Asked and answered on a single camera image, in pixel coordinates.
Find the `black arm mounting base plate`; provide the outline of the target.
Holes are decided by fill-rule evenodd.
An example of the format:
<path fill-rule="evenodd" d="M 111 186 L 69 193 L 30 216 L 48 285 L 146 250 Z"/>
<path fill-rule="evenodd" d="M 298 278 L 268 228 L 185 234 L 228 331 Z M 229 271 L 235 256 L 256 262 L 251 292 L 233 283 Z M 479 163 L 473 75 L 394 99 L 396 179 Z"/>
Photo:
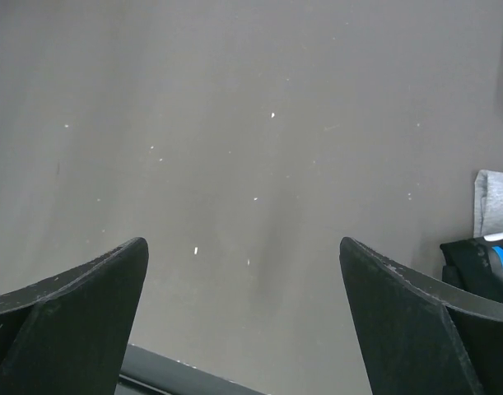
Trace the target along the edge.
<path fill-rule="evenodd" d="M 129 344 L 116 394 L 238 395 L 258 391 Z"/>

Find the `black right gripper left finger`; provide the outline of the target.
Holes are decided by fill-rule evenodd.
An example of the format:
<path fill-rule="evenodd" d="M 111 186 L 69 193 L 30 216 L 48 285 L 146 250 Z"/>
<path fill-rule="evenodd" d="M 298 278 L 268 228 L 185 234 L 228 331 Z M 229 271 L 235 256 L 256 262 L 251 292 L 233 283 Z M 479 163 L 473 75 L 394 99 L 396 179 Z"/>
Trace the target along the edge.
<path fill-rule="evenodd" d="M 0 394 L 112 394 L 148 267 L 131 239 L 0 294 Z"/>

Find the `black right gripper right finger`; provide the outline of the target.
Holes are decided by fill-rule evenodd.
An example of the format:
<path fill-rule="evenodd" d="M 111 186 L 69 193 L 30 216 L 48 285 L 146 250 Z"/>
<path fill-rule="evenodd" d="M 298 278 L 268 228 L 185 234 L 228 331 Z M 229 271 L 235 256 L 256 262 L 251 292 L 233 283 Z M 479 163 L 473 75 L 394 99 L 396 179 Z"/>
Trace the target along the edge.
<path fill-rule="evenodd" d="M 503 303 L 345 237 L 339 262 L 374 394 L 503 394 Z"/>

